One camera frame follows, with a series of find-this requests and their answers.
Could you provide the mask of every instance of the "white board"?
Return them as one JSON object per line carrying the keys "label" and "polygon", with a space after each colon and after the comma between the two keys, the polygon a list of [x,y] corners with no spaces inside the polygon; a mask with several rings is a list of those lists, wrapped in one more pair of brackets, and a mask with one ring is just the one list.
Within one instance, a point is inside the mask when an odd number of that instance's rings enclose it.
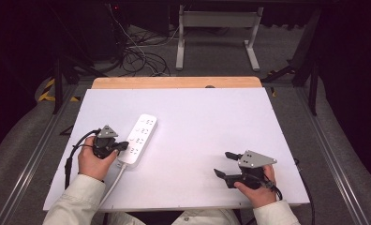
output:
{"label": "white board", "polygon": [[[157,127],[140,164],[127,168],[104,211],[142,211],[250,206],[237,189],[227,188],[214,169],[239,174],[225,152],[251,150],[275,158],[275,178],[288,203],[309,203],[303,182],[264,88],[187,88],[88,90],[43,209],[64,191],[64,165],[87,132],[109,125],[124,141],[143,113]],[[78,172],[78,152],[71,178]],[[119,168],[113,163],[108,190]]]}

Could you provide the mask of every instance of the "power strip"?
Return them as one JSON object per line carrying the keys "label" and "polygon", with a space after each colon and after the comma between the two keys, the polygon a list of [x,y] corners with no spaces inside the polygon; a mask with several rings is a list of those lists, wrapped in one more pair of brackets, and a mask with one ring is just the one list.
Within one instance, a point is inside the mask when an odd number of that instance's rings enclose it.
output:
{"label": "power strip", "polygon": [[121,151],[117,159],[128,167],[136,167],[155,129],[156,117],[142,114],[127,137],[126,141],[129,142],[127,150]]}

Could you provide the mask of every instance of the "white sleeve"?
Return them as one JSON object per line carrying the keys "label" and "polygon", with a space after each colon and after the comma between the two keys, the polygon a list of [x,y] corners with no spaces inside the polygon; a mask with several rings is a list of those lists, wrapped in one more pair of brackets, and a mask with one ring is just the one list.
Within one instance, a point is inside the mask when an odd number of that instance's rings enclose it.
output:
{"label": "white sleeve", "polygon": [[286,201],[278,201],[253,209],[259,225],[300,225]]}
{"label": "white sleeve", "polygon": [[95,178],[78,174],[43,221],[49,224],[90,224],[98,210],[106,185]]}

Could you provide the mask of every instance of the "yellow and black striped tape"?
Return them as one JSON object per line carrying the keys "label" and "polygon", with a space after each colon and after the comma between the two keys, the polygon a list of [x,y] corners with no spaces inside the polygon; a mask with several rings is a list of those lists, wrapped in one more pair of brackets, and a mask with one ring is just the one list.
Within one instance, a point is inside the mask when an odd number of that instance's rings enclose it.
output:
{"label": "yellow and black striped tape", "polygon": [[[46,83],[46,86],[43,89],[43,92],[40,95],[38,101],[44,101],[44,100],[56,101],[55,97],[48,96],[49,91],[51,90],[53,85],[54,85],[54,77],[51,77],[51,79],[48,81],[48,83]],[[81,101],[81,97],[72,97],[70,101]]]}

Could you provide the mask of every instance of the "table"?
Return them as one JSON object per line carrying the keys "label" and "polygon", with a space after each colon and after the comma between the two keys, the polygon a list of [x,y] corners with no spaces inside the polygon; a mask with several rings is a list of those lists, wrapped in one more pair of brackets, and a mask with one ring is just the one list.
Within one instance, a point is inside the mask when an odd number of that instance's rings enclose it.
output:
{"label": "table", "polygon": [[[225,158],[224,153],[242,154],[247,148],[278,160],[276,181],[289,203],[309,202],[259,79],[98,78],[83,100],[44,210],[49,210],[64,190],[64,161],[72,144],[105,121],[123,138],[141,113],[156,115],[156,131],[140,164],[124,172],[101,211],[250,207],[244,195],[228,189],[213,171],[239,173],[237,163]],[[266,137],[275,142],[266,142]],[[111,166],[105,179],[108,187],[118,170]],[[174,189],[182,194],[173,193]]]}

